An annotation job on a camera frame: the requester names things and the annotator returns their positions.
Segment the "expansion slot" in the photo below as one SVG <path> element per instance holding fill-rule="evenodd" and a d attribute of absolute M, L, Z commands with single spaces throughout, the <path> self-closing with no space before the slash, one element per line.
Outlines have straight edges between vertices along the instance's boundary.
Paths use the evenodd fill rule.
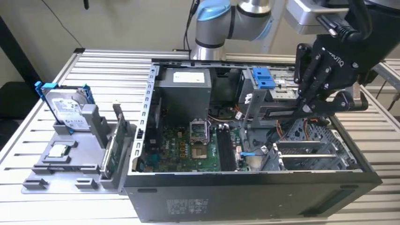
<path fill-rule="evenodd" d="M 232 151 L 231 133 L 228 128 L 218 129 L 218 145 L 220 154 L 220 170 L 235 171 L 236 161 Z"/>

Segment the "screw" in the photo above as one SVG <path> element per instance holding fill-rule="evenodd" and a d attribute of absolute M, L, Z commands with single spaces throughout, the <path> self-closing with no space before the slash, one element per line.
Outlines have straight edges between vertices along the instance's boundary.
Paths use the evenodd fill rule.
<path fill-rule="evenodd" d="M 338 37 L 338 32 L 332 28 L 328 30 L 328 32 L 332 37 Z"/>

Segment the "green circuit board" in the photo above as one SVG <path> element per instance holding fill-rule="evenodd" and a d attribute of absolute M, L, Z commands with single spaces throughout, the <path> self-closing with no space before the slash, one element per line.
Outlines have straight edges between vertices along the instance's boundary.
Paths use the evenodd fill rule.
<path fill-rule="evenodd" d="M 231 130 L 235 145 L 240 145 L 239 130 Z M 215 128 L 210 143 L 191 144 L 190 128 L 164 128 L 162 153 L 147 156 L 146 172 L 219 172 L 220 157 Z"/>

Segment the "gray parts tray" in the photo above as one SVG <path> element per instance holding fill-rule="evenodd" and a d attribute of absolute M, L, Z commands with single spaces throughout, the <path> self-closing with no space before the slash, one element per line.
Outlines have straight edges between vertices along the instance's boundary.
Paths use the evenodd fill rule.
<path fill-rule="evenodd" d="M 92 109 L 87 118 L 92 132 L 56 133 L 46 151 L 32 167 L 32 173 L 23 183 L 24 194 L 115 194 L 120 192 L 120 179 L 127 152 L 132 148 L 135 125 L 119 114 L 118 124 L 107 125 L 99 116 L 99 109 Z M 103 148 L 99 134 L 107 137 Z"/>

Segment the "aluminum slotted table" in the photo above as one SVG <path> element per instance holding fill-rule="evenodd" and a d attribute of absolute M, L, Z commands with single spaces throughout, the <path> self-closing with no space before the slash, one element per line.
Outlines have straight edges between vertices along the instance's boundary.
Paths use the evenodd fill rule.
<path fill-rule="evenodd" d="M 108 121 L 116 121 L 112 102 L 122 102 L 126 119 L 138 122 L 152 58 L 186 59 L 184 52 L 86 50 L 70 58 L 55 82 L 87 83 Z M 228 54 L 228 60 L 288 62 L 292 56 Z M 312 221 L 216 221 L 188 224 L 400 224 L 400 124 L 363 88 L 370 108 L 338 113 L 383 185 L 328 219 Z M 40 100 L 0 151 L 0 222 L 10 224 L 140 224 L 127 196 L 99 194 L 24 195 L 22 183 L 54 135 L 54 116 Z"/>

